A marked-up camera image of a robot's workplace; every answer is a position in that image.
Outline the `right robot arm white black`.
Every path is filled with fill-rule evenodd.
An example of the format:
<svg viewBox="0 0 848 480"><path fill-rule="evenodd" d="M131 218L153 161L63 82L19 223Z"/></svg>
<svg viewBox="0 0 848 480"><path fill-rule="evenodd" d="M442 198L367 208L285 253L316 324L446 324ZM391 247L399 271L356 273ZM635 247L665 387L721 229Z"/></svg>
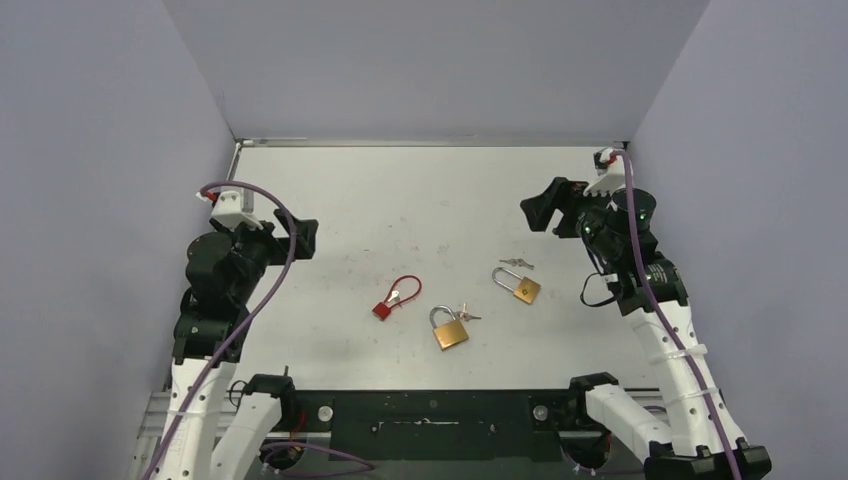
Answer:
<svg viewBox="0 0 848 480"><path fill-rule="evenodd" d="M568 421L580 429L601 425L641 460L647 479L765 478L769 453L750 444L732 418L695 332L682 278L657 249L650 230L656 199L639 188L591 194L588 187L557 177L520 208L533 232L545 231L561 212L554 234L582 242L654 372L665 417L598 373L572 379L577 394L565 402Z"/></svg>

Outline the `silver keys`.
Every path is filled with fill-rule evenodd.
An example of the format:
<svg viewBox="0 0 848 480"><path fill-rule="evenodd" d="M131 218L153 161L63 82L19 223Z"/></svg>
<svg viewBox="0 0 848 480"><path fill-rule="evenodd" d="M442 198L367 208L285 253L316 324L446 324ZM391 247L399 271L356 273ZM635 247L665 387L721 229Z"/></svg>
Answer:
<svg viewBox="0 0 848 480"><path fill-rule="evenodd" d="M457 317L464 322L480 319L480 316L474 315L469 311L467 303L462 305L461 309L457 313Z"/></svg>

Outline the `large brass padlock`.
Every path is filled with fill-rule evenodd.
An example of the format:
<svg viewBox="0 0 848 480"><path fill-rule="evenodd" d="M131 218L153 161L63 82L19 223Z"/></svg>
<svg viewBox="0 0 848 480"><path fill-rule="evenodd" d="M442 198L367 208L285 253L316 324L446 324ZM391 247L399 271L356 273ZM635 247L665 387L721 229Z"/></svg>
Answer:
<svg viewBox="0 0 848 480"><path fill-rule="evenodd" d="M437 322L439 314L446 315L449 320ZM468 333L457 314L448 306L438 305L429 312L429 322L432 333L441 351L455 347L469 339Z"/></svg>

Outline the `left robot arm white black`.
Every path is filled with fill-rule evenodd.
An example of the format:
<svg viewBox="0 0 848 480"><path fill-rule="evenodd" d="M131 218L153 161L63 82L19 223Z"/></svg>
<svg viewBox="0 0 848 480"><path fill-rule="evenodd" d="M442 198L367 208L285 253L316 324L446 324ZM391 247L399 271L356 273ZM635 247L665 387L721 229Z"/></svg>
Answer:
<svg viewBox="0 0 848 480"><path fill-rule="evenodd" d="M258 452L261 436L297 420L299 405L287 374L256 374L245 393L251 411L219 430L221 407L256 310L248 301L270 266L288 271L311 259L319 223L283 209L273 223L239 214L234 222L213 218L212 231L187 248L189 287L174 327L169 408L160 444L145 479L237 479Z"/></svg>

